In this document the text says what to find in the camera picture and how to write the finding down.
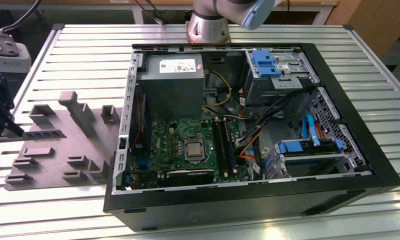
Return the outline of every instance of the aluminum table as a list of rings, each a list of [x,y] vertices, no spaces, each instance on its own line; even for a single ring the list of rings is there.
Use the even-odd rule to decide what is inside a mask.
[[[314,43],[400,174],[400,83],[354,30],[342,26],[230,27],[234,43]],[[16,123],[27,130],[34,105],[78,92],[82,103],[123,106],[132,44],[186,43],[185,25],[67,25],[52,30],[18,93]],[[400,187],[327,215],[134,233],[103,213],[106,186],[4,189],[22,142],[0,143],[0,238],[394,239],[400,240]]]

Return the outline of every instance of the green motherboard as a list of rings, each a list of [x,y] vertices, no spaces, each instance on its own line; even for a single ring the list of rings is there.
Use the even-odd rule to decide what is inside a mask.
[[[231,144],[235,147],[235,141],[241,138],[239,123],[237,120],[229,120],[227,128],[231,136]],[[215,120],[177,120],[177,121],[154,121],[151,126],[151,152],[148,160],[138,159],[138,162],[148,164],[148,174],[140,175],[139,188],[157,188],[154,174],[178,170],[214,170],[214,183],[230,183],[246,181],[249,176],[249,168],[246,164],[238,164],[237,171],[223,175],[221,166],[225,159],[219,159],[214,128]],[[187,142],[203,142],[202,151],[205,151],[205,159],[187,160]]]

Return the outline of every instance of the motherboard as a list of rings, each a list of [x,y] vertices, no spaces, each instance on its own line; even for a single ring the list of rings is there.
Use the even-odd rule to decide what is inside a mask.
[[[234,154],[241,134],[235,119],[154,121],[150,155],[135,157],[135,188],[185,185],[194,175],[197,185],[246,181],[249,168]]]

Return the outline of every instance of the cpu socket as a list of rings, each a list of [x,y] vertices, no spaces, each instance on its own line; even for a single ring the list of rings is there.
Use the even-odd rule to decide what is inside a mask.
[[[205,139],[201,137],[185,139],[185,157],[191,164],[199,164],[206,159]]]

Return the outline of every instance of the connector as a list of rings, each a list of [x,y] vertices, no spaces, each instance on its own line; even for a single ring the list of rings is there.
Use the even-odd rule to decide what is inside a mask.
[[[155,18],[154,20],[155,20],[155,22],[157,22],[158,24],[161,24],[161,25],[165,25],[165,24],[166,24],[166,23],[162,21],[161,18]]]

